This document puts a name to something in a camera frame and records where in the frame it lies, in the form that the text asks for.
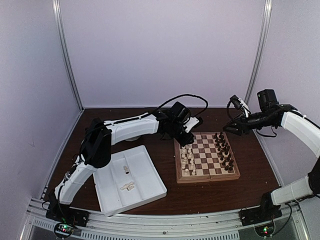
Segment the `wooden chess board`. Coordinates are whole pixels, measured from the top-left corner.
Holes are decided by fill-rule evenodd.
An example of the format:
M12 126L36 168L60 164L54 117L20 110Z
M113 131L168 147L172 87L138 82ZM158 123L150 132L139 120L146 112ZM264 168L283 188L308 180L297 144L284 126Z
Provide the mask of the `wooden chess board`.
M195 175L192 175L193 169L189 169L191 158L188 158L188 154L190 153L188 153L187 145L181 146L176 140L174 141L176 182L178 184L231 181L240 178L241 173L225 132L223 133L226 135L234 157L235 170L234 173L222 174L214 142L215 133L220 132L195 132L193 134L192 154L195 165L194 170L196 171ZM182 154L185 154L187 159L182 159ZM185 169L182 169L182 161L186 161L185 169L189 169L189 174L184 173Z

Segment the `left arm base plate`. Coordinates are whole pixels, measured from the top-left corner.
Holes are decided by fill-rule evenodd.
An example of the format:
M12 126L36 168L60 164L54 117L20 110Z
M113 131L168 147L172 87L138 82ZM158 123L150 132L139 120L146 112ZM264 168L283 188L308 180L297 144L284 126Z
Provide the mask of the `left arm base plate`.
M90 213L79 209L63 209L59 208L49 209L46 211L45 217L57 222L66 223L76 227L86 227L89 220Z

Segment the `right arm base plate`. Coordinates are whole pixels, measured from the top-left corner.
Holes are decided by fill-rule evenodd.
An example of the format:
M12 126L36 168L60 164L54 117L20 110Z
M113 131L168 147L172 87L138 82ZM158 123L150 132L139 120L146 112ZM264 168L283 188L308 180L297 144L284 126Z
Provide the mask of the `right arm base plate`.
M242 226L256 225L263 222L272 221L280 218L283 214L278 207L265 210L261 206L254 208L244 208L239 211L239 218Z

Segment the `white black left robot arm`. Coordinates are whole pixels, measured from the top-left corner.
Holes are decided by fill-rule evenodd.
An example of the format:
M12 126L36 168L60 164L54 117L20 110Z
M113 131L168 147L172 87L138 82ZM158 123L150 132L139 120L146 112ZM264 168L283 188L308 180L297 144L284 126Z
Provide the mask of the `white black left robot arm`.
M110 163L113 145L143 135L167 134L184 147L194 142L191 130L202 123L201 117L191 116L189 109L178 101L169 109L156 109L131 118L93 119L75 163L49 193L49 201L55 203L51 210L53 215L61 222L72 218L71 209L65 205L72 203L82 185L97 169Z

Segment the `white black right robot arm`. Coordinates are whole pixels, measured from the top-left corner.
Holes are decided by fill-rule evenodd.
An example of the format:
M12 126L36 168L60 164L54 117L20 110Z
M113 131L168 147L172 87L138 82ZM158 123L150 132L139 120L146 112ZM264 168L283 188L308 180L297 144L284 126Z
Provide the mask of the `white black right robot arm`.
M275 91L264 89L257 93L260 112L251 113L248 105L236 95L228 104L241 113L229 116L230 121L223 130L235 135L247 134L250 130L259 131L264 127L281 127L302 141L318 159L320 157L320 127L300 113L291 104L280 104ZM293 200L316 197L320 193L320 163L317 161L307 176L286 186L265 193L256 210L259 220L268 220L282 204Z

